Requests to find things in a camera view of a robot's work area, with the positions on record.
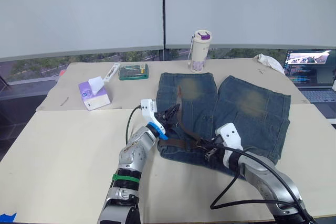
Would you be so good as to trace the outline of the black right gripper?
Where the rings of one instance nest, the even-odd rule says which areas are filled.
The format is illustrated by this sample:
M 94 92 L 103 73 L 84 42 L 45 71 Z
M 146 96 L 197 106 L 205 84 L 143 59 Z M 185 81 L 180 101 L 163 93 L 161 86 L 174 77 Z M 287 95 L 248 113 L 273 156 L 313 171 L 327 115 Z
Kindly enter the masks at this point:
M 205 160 L 207 162 L 222 162 L 226 154 L 226 147 L 222 136 L 216 136 L 210 140 L 199 138 L 196 144 L 197 148 L 205 151 Z

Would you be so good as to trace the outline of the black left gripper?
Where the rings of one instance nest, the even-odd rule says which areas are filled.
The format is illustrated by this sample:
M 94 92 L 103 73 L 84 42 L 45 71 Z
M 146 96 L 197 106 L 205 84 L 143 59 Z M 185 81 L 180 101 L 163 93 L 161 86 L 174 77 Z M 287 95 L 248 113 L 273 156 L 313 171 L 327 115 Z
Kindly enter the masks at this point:
M 168 130 L 171 128 L 172 124 L 182 123 L 182 111 L 179 109 L 180 105 L 176 104 L 169 107 L 165 111 L 155 112 L 154 116 L 157 121 L 164 127 L 164 129 Z

